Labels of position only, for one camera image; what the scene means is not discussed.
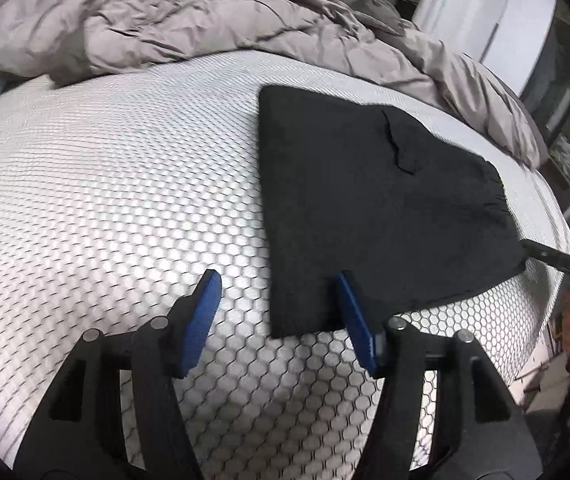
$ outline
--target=floor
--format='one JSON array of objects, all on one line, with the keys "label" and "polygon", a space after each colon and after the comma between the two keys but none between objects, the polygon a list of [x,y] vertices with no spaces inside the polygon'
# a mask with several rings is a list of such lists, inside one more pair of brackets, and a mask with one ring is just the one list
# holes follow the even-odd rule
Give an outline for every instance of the floor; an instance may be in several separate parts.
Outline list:
[{"label": "floor", "polygon": [[541,366],[552,357],[550,343],[546,339],[545,335],[539,336],[532,355],[509,386],[512,397],[520,406],[527,405],[534,397],[537,390],[533,388],[532,382],[537,379],[537,372]]}]

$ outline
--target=shelf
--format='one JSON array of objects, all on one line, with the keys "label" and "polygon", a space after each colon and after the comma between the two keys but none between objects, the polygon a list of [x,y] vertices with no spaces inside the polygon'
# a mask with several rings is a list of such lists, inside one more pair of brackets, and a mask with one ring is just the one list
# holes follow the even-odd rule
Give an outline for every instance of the shelf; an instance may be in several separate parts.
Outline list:
[{"label": "shelf", "polygon": [[554,166],[556,168],[556,170],[560,173],[560,176],[563,178],[563,180],[566,182],[566,184],[568,184],[569,189],[570,189],[570,180],[568,179],[566,174],[563,173],[563,171],[561,170],[561,167],[558,165],[558,162],[556,160],[554,160],[552,155],[550,155],[549,160],[552,163],[552,166]]},{"label": "shelf", "polygon": [[570,9],[562,0],[558,1],[559,4],[557,4],[556,6],[555,17],[560,20],[563,20],[565,23],[567,23],[570,26]]}]

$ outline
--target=mattress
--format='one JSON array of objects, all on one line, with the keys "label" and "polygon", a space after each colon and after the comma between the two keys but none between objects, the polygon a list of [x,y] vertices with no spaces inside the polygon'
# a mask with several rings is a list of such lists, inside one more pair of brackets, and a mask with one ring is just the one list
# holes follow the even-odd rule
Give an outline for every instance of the mattress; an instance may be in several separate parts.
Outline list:
[{"label": "mattress", "polygon": [[[30,80],[0,96],[0,457],[9,466],[84,330],[132,330],[212,268],[223,298],[198,366],[175,382],[204,475],[349,478],[382,383],[356,362],[345,331],[269,337],[256,153],[265,84],[407,111],[494,164],[522,237],[570,251],[539,173],[444,112],[347,75],[245,51],[61,89]],[[529,261],[476,298],[405,318],[429,333],[472,331],[509,383],[561,277]],[[427,372],[414,466],[427,461],[437,388]],[[143,465],[125,372],[121,405],[129,459]]]}]

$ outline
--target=mattress cover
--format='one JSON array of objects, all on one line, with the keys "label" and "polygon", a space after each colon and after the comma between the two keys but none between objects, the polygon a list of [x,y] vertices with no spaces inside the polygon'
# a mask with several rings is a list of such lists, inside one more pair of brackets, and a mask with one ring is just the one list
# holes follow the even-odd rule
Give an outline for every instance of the mattress cover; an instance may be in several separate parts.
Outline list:
[{"label": "mattress cover", "polygon": [[[204,475],[350,477],[382,382],[356,362],[344,330],[269,337],[256,153],[265,84],[407,111],[494,164],[521,237],[570,251],[539,173],[444,112],[347,75],[244,51],[62,89],[30,80],[0,96],[0,457],[9,466],[84,330],[125,332],[165,314],[212,268],[223,298],[198,366],[175,382]],[[561,277],[529,261],[476,298],[404,317],[424,332],[472,331],[510,382]],[[427,461],[437,387],[427,372],[414,466]],[[142,466],[125,372],[121,405],[129,459]]]}]

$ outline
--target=gray duvet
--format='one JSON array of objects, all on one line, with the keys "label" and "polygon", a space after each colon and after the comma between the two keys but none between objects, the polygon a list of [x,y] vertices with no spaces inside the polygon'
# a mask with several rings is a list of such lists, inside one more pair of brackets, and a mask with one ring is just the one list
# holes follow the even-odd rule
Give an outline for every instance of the gray duvet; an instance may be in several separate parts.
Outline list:
[{"label": "gray duvet", "polygon": [[445,110],[531,167],[536,127],[481,65],[401,20],[384,0],[9,0],[0,71],[66,85],[251,48],[393,88]]}]

